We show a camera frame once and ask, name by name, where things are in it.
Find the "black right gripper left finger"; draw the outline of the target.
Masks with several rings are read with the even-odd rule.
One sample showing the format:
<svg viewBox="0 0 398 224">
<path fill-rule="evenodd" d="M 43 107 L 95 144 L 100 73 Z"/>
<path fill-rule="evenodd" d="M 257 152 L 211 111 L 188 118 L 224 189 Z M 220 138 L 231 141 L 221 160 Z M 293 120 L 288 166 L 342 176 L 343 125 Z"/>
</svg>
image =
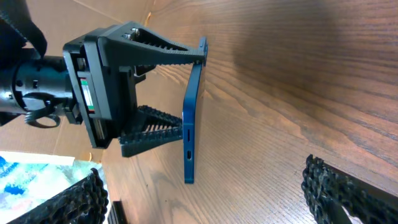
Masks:
<svg viewBox="0 0 398 224">
<path fill-rule="evenodd" d="M 69 188 L 41 203 L 9 224 L 64 224 L 105 221 L 108 192 L 97 169 Z"/>
</svg>

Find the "colourful abstract painting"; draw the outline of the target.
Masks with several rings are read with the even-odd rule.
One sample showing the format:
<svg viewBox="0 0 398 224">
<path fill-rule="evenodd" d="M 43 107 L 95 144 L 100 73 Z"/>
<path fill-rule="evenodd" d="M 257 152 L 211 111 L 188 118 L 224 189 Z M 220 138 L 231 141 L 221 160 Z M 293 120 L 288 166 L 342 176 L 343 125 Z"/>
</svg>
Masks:
<svg viewBox="0 0 398 224">
<path fill-rule="evenodd" d="M 24 152 L 1 152 L 1 223 L 8 223 L 103 167 L 91 160 Z"/>
</svg>

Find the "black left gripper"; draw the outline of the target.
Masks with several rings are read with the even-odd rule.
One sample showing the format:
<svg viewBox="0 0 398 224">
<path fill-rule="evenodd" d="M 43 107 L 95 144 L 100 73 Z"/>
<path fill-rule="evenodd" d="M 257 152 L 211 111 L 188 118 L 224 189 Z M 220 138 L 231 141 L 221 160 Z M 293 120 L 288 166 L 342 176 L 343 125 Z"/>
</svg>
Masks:
<svg viewBox="0 0 398 224">
<path fill-rule="evenodd" d="M 94 148 L 118 138 L 122 156 L 132 157 L 183 138 L 182 118 L 137 107 L 136 84 L 155 65 L 204 62 L 206 37 L 189 47 L 129 21 L 66 43 L 63 57 Z"/>
</svg>

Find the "blue Samsung Galaxy smartphone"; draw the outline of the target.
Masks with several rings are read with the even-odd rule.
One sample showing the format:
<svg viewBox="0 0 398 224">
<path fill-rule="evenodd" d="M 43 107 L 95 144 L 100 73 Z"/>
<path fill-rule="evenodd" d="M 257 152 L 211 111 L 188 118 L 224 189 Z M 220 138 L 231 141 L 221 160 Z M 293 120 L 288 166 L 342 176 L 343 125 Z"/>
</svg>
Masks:
<svg viewBox="0 0 398 224">
<path fill-rule="evenodd" d="M 183 99 L 183 158 L 184 182 L 194 184 L 197 154 L 199 151 L 201 117 L 205 92 L 205 68 L 208 55 L 208 40 L 202 37 L 198 47 L 205 54 L 205 59 L 195 62 L 190 73 Z"/>
</svg>

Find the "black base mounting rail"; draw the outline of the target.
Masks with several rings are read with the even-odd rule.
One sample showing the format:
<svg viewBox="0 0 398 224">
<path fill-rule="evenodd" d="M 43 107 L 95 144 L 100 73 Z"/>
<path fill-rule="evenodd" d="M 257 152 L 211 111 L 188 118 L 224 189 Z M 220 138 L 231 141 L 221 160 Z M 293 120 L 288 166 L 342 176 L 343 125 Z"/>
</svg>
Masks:
<svg viewBox="0 0 398 224">
<path fill-rule="evenodd" d="M 113 201 L 108 215 L 108 224 L 128 224 L 121 201 Z"/>
</svg>

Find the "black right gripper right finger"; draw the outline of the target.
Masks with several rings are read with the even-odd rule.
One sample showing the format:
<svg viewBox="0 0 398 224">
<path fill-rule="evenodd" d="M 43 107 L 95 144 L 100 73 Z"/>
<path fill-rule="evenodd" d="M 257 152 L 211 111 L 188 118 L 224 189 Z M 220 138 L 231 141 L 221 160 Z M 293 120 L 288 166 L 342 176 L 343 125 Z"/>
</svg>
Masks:
<svg viewBox="0 0 398 224">
<path fill-rule="evenodd" d="M 397 197 L 309 155 L 302 172 L 306 204 L 317 223 L 397 223 Z"/>
</svg>

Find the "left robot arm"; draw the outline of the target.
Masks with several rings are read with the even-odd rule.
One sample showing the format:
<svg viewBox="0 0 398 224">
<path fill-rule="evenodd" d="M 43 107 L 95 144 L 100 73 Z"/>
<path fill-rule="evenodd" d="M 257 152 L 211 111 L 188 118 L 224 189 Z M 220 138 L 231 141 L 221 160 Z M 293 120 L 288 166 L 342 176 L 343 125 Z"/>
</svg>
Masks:
<svg viewBox="0 0 398 224">
<path fill-rule="evenodd" d="M 47 41 L 24 1 L 1 2 L 1 123 L 24 115 L 84 124 L 94 148 L 117 139 L 124 157 L 181 140 L 186 159 L 195 153 L 198 99 L 208 42 L 197 48 L 173 42 L 129 21 L 98 28 L 46 54 Z M 159 65 L 192 66 L 181 117 L 138 105 L 136 85 Z"/>
</svg>

